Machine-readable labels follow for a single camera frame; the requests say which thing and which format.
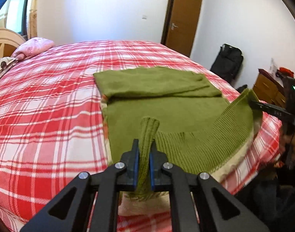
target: pink pillow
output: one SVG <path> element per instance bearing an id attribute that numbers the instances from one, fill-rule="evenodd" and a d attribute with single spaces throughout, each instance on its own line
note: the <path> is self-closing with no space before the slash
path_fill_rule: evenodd
<path id="1" fill-rule="evenodd" d="M 15 52 L 13 52 L 11 57 L 17 58 L 19 61 L 25 61 L 47 51 L 54 46 L 55 43 L 51 40 L 42 37 L 34 37 L 18 47 Z"/>

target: wooden headboard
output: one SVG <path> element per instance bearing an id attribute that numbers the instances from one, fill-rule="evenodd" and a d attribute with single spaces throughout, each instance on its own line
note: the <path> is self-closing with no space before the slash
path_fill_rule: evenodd
<path id="1" fill-rule="evenodd" d="M 16 32 L 0 28 L 0 58 L 11 56 L 16 48 L 24 42 L 25 39 Z"/>

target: triangular cutout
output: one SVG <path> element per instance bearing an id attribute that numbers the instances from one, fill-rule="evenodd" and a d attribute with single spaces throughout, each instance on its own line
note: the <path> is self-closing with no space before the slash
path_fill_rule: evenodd
<path id="1" fill-rule="evenodd" d="M 76 192 L 76 187 L 71 188 L 70 191 L 66 193 L 64 197 L 61 198 L 61 200 L 56 205 L 54 205 L 53 208 L 50 209 L 49 215 L 55 216 L 56 218 L 61 220 L 66 219 Z"/>
<path id="2" fill-rule="evenodd" d="M 224 220 L 229 220 L 240 214 L 236 208 L 217 188 L 212 188 L 213 196 Z"/>

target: metal bolt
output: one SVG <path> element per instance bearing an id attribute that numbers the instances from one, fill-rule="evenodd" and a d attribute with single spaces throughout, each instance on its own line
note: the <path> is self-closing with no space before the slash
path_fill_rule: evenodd
<path id="1" fill-rule="evenodd" d="M 207 172 L 202 172 L 199 174 L 199 177 L 203 180 L 207 180 L 210 178 L 210 175 Z"/>
<path id="2" fill-rule="evenodd" d="M 88 177 L 88 172 L 81 172 L 79 174 L 79 178 L 82 180 L 86 179 L 87 177 Z"/>
<path id="3" fill-rule="evenodd" d="M 123 162 L 117 162 L 115 164 L 115 168 L 117 168 L 117 169 L 122 169 L 124 167 L 125 167 L 125 163 L 123 163 Z"/>
<path id="4" fill-rule="evenodd" d="M 173 164 L 170 162 L 165 162 L 163 164 L 163 167 L 164 167 L 164 169 L 171 169 L 171 168 L 173 168 Z"/>

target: door handle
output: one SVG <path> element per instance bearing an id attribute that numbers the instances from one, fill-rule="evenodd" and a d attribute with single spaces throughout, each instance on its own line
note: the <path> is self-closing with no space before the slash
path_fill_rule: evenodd
<path id="1" fill-rule="evenodd" d="M 178 28 L 174 23 L 171 24 L 171 30 L 174 30 L 174 28 Z"/>

